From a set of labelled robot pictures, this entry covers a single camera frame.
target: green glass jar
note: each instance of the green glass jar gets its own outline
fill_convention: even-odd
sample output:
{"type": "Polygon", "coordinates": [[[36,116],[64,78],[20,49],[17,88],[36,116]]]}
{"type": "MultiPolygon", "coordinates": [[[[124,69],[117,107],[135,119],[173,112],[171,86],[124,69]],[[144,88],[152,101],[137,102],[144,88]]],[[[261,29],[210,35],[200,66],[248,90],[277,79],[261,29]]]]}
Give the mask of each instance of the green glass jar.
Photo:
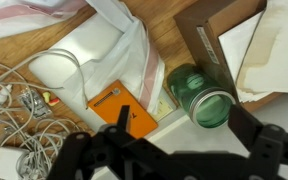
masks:
{"type": "Polygon", "coordinates": [[[235,99],[196,66],[183,64],[167,79],[168,87],[191,120],[205,128],[215,128],[227,121],[235,99]]]}

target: cardboard box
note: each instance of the cardboard box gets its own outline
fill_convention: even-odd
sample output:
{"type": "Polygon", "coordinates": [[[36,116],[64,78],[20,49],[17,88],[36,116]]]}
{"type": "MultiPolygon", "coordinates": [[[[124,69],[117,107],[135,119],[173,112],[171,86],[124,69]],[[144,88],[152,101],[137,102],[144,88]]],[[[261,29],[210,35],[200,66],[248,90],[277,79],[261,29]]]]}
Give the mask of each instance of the cardboard box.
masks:
{"type": "Polygon", "coordinates": [[[174,19],[195,60],[237,99],[218,36],[254,16],[266,0],[198,0],[174,19]]]}

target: power adapter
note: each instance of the power adapter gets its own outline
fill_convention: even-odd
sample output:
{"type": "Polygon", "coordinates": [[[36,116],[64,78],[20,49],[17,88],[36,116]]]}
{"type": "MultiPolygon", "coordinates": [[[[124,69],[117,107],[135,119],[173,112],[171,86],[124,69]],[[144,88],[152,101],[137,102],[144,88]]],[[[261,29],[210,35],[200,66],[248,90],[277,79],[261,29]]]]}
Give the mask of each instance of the power adapter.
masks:
{"type": "Polygon", "coordinates": [[[20,180],[20,163],[28,156],[26,149],[0,147],[0,179],[20,180]]]}

